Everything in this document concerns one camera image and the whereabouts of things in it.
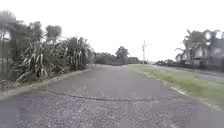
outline grass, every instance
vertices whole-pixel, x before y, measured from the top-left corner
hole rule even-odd
[[[193,75],[170,70],[162,70],[149,65],[128,65],[135,71],[147,76],[167,81],[187,95],[208,102],[224,110],[224,83],[205,80]]]

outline utility pole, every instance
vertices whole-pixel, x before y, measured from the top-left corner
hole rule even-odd
[[[142,45],[142,51],[143,51],[143,64],[145,64],[145,48],[146,48],[146,44],[145,44],[145,41],[144,41],[144,44]]]

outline sky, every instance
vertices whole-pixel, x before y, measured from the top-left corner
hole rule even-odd
[[[60,25],[62,36],[82,36],[96,52],[115,54],[120,46],[149,61],[175,59],[190,31],[224,30],[222,0],[0,0],[25,23]]]

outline grass verge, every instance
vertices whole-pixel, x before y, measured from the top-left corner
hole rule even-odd
[[[162,70],[149,65],[127,65],[135,71],[154,77],[185,92],[185,94],[203,100],[224,110],[224,83],[205,80],[193,75]]]
[[[86,70],[82,70],[82,71],[75,71],[75,72],[71,72],[71,73],[63,74],[61,76],[54,77],[52,79],[47,79],[47,80],[44,80],[44,81],[41,81],[41,82],[34,82],[32,84],[25,83],[25,84],[20,85],[18,88],[6,90],[6,91],[3,91],[3,92],[0,91],[0,101],[5,100],[7,98],[10,98],[12,96],[18,95],[20,93],[35,90],[35,89],[38,89],[40,87],[49,85],[51,83],[63,80],[63,79],[68,78],[68,77],[72,77],[74,75],[77,75],[77,74],[80,74],[80,73],[83,73],[83,72],[87,72],[87,71],[90,71],[90,70],[91,69],[86,69]]]

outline asphalt road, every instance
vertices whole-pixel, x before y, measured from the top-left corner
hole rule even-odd
[[[0,128],[223,128],[224,113],[125,67],[103,66],[0,102]]]

